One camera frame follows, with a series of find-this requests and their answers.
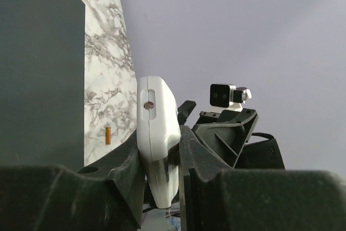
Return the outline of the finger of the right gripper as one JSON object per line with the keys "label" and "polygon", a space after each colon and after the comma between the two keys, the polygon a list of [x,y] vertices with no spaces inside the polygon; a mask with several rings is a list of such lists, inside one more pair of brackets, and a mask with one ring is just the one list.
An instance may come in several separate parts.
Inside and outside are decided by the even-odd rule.
{"label": "finger of the right gripper", "polygon": [[183,102],[179,107],[178,107],[178,122],[179,125],[185,125],[188,117],[196,107],[196,102],[195,101],[189,101],[186,100]]}
{"label": "finger of the right gripper", "polygon": [[235,168],[245,144],[245,127],[240,122],[197,124],[193,132],[206,148]]}

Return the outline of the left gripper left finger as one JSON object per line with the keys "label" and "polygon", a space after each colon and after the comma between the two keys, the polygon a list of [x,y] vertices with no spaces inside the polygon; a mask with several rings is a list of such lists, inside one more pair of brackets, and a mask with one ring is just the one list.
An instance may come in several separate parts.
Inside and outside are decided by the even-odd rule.
{"label": "left gripper left finger", "polygon": [[1,167],[1,230],[137,230],[142,207],[136,134],[77,172]]}

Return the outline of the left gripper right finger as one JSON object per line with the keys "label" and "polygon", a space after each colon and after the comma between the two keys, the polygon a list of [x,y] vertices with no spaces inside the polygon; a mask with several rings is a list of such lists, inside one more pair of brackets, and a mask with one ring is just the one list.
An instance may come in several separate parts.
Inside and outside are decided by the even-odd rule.
{"label": "left gripper right finger", "polygon": [[328,171],[232,169],[181,126],[183,230],[345,230],[345,181]]}

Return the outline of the white remote control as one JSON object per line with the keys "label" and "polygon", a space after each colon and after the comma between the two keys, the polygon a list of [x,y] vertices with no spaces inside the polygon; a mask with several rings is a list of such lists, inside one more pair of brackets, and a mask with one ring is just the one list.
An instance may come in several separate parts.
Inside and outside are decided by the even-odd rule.
{"label": "white remote control", "polygon": [[176,99],[159,76],[137,82],[137,148],[157,208],[170,208],[179,188],[175,152],[181,130]]}

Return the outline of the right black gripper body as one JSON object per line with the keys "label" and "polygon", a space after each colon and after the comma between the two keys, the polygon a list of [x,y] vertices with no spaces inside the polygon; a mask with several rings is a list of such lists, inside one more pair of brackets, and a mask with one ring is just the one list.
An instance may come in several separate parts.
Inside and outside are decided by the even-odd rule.
{"label": "right black gripper body", "polygon": [[214,155],[235,168],[257,121],[258,114],[253,109],[202,111],[194,125],[194,134]]}

